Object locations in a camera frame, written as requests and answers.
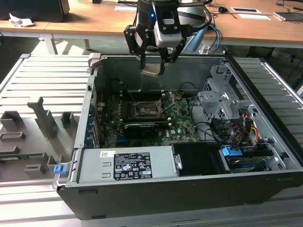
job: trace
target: sticker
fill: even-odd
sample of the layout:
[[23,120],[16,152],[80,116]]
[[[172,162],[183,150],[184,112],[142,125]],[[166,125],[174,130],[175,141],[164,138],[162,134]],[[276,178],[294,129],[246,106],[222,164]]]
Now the sticker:
[[152,178],[149,152],[114,154],[114,179],[134,180]]
[[115,151],[114,150],[103,150],[100,152],[100,157],[114,157]]

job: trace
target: computer tower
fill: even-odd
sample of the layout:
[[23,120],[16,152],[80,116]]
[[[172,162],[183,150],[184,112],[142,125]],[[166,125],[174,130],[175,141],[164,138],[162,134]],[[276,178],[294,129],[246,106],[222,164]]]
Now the computer tower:
[[68,0],[0,0],[0,19],[9,13],[18,18],[63,22],[70,11]]

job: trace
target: table surface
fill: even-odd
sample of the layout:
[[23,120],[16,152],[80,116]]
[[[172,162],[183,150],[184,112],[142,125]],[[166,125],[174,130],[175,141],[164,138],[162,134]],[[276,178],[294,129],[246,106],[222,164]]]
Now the table surface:
[[[233,41],[262,41],[303,43],[303,24],[281,22],[277,16],[272,15],[275,11],[286,11],[276,5],[275,0],[217,0],[216,3],[224,4],[231,13],[230,7],[255,8],[261,14],[270,14],[271,20],[242,19],[237,14],[218,14],[215,18],[217,28],[223,34],[223,40]],[[135,12],[115,11],[117,4],[102,2],[92,4],[91,0],[69,0],[70,13],[64,23],[35,22],[36,26],[17,28],[8,21],[0,21],[0,31],[23,31],[83,34],[83,35],[122,35],[127,25],[132,24]],[[285,5],[293,9],[297,6],[303,8],[299,2],[285,2]],[[210,11],[218,11],[219,6],[210,7]],[[205,39],[215,37],[213,31],[207,31]]]

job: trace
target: robotic arm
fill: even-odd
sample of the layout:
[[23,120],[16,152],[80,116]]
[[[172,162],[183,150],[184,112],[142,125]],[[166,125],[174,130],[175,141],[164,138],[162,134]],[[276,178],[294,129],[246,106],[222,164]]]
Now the robotic arm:
[[[179,3],[178,0],[138,0],[133,25],[124,30],[130,53],[140,59],[140,70],[151,76],[162,75],[165,66],[175,62],[182,52],[187,37],[211,23],[205,4],[212,2]],[[159,52],[160,65],[147,64],[146,54]]]

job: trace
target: green circuit board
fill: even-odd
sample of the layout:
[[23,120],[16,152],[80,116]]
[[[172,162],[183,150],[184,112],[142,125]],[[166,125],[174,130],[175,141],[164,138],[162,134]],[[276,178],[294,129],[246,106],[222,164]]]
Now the green circuit board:
[[[155,102],[143,101],[137,102],[136,105],[145,105],[144,110],[148,109],[155,115],[153,111]],[[136,140],[124,137],[123,106],[126,105],[133,110],[133,102],[120,100],[117,96],[111,96],[105,101],[106,108],[102,113],[101,121],[104,136],[101,142],[102,148],[168,146],[177,142],[200,141],[197,129],[188,116],[188,99],[181,97],[180,94],[172,93],[161,100],[160,107],[162,110],[172,105],[161,114],[164,118],[171,118],[171,126],[160,127],[156,138]]]

